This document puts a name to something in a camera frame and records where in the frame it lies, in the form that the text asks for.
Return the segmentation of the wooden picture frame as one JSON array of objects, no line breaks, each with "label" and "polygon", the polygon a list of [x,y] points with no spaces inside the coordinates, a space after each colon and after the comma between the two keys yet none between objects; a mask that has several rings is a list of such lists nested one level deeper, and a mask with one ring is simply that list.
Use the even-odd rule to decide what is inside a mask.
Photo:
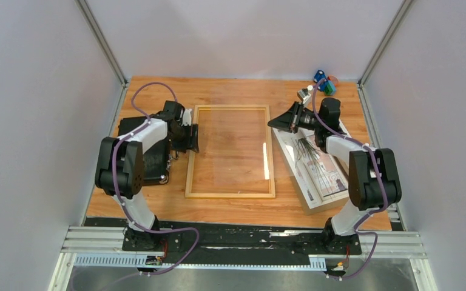
[{"label": "wooden picture frame", "polygon": [[268,105],[196,105],[198,153],[188,158],[186,198],[275,198]]}]

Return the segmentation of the photo print board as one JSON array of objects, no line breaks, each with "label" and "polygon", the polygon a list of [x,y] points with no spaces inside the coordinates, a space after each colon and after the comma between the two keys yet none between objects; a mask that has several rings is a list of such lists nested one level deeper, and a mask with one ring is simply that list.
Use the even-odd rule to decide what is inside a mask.
[{"label": "photo print board", "polygon": [[346,165],[315,145],[314,132],[307,129],[298,129],[297,133],[277,129],[272,132],[304,214],[344,206],[349,198]]}]

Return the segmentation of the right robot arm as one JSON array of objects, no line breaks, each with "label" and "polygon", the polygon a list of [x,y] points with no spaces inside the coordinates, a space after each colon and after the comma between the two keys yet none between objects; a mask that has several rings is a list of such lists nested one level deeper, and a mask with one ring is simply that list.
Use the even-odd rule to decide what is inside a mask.
[{"label": "right robot arm", "polygon": [[402,199],[402,188],[394,152],[374,148],[344,134],[340,128],[340,100],[324,98],[318,110],[302,102],[268,121],[268,126],[286,133],[311,130],[322,152],[348,164],[349,200],[342,210],[329,218],[317,237],[326,253],[354,250],[359,227],[375,213],[383,212]]}]

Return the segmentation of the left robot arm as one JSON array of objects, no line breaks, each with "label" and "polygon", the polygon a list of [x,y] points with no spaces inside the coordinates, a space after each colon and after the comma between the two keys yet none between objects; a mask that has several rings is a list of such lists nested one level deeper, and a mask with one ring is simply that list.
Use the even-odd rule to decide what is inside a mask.
[{"label": "left robot arm", "polygon": [[192,115],[192,109],[166,101],[161,111],[134,118],[136,125],[130,131],[102,139],[95,185],[126,215],[127,245],[146,250],[160,246],[165,232],[141,191],[144,186],[168,181],[172,152],[199,151],[198,124]]}]

